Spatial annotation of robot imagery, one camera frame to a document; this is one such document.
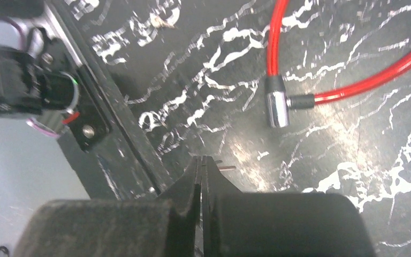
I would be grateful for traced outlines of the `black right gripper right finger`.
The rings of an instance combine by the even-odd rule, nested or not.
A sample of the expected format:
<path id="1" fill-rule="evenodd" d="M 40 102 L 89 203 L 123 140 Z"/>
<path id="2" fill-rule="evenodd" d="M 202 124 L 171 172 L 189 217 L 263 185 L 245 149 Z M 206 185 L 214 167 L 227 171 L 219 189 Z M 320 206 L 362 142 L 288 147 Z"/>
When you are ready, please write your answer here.
<path id="1" fill-rule="evenodd" d="M 205 256 L 375 256 L 364 221 L 336 193 L 242 192 L 201 158 Z"/>

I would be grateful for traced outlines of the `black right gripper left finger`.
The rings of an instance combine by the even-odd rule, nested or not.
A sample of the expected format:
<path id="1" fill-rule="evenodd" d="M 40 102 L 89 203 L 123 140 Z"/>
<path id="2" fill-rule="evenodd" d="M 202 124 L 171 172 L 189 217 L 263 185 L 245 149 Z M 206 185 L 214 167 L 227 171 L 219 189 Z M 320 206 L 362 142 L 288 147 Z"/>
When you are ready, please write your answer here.
<path id="1" fill-rule="evenodd" d="M 55 200 L 26 226 L 14 256 L 194 256 L 200 157 L 155 199 Z"/>

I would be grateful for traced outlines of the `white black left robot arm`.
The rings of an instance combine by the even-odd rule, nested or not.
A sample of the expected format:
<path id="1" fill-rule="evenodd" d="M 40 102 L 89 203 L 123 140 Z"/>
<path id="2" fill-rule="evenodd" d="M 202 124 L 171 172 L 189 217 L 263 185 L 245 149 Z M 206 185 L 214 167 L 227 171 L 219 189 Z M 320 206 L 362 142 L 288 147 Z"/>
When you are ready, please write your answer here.
<path id="1" fill-rule="evenodd" d="M 0 117 L 26 118 L 53 110 L 74 114 L 80 86 L 73 75 L 41 67 L 52 39 L 43 27 L 25 35 L 16 19 L 43 15 L 45 1 L 0 1 L 0 21 L 19 33 L 18 49 L 0 46 Z"/>

